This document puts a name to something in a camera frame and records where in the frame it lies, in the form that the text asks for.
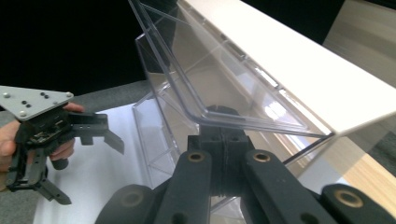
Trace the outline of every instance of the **screw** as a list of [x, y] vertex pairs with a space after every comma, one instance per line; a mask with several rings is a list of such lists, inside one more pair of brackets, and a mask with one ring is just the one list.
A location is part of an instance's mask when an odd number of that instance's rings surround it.
[[25, 111], [23, 111], [23, 110], [20, 111], [20, 116], [21, 116], [21, 117], [26, 117], [26, 115], [27, 115], [27, 114], [26, 114]]
[[9, 98], [9, 97], [11, 97], [11, 95], [8, 92], [4, 92], [3, 93], [3, 97], [4, 98]]
[[256, 153], [253, 155], [253, 159], [255, 161], [259, 161], [259, 162], [268, 162], [269, 160], [271, 160], [271, 157], [268, 155], [265, 155], [264, 153]]

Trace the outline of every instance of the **metal mounting plate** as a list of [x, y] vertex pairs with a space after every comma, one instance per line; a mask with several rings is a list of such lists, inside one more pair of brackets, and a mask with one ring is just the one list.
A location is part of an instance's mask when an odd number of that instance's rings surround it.
[[73, 93], [0, 86], [0, 106], [19, 120], [28, 120], [73, 99]]

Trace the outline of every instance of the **clear plastic box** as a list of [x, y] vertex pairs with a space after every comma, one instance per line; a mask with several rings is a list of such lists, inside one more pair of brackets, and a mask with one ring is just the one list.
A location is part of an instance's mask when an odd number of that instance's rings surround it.
[[[200, 125], [244, 130], [296, 176], [337, 135], [187, 2], [130, 4], [144, 30], [135, 43], [152, 86], [134, 115], [153, 188], [172, 176]], [[243, 219], [237, 199], [212, 203], [226, 223]]]

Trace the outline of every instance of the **wooden surface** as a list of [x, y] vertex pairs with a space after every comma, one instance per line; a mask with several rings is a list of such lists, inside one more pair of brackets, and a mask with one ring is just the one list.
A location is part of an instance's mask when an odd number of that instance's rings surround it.
[[396, 217], [396, 177], [346, 137], [324, 155], [325, 160], [354, 188]]

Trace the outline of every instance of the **finger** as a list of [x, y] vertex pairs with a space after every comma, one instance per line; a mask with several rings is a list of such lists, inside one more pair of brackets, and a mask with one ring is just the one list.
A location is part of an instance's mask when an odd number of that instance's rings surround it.
[[74, 152], [73, 149], [74, 143], [75, 143], [75, 139], [63, 143], [49, 156], [49, 158], [52, 161], [57, 161], [59, 159], [66, 159], [70, 157]]
[[7, 172], [8, 167], [11, 164], [11, 157], [0, 157], [0, 172]]
[[70, 147], [73, 147], [75, 141], [76, 141], [76, 140], [73, 138], [72, 140], [67, 141], [67, 142], [61, 144], [58, 148], [56, 148], [56, 150], [55, 150], [54, 152], [52, 152], [51, 155], [56, 156], [57, 154], [59, 154], [59, 153], [65, 151], [65, 150], [69, 149]]
[[52, 161], [57, 161], [59, 159], [67, 159], [71, 155], [73, 155], [73, 153], [74, 153], [74, 149], [72, 147], [70, 147], [70, 148], [68, 148], [66, 150], [63, 150], [62, 152], [60, 152], [60, 153], [58, 153], [56, 155], [50, 155], [49, 158]]
[[20, 123], [16, 120], [11, 121], [0, 129], [0, 141], [14, 140], [15, 134], [20, 128]]
[[74, 111], [74, 112], [84, 112], [84, 106], [74, 104], [74, 103], [69, 103], [66, 106], [64, 106], [65, 110], [68, 111]]
[[0, 142], [0, 158], [11, 156], [14, 154], [16, 148], [16, 144], [13, 140], [6, 140]]

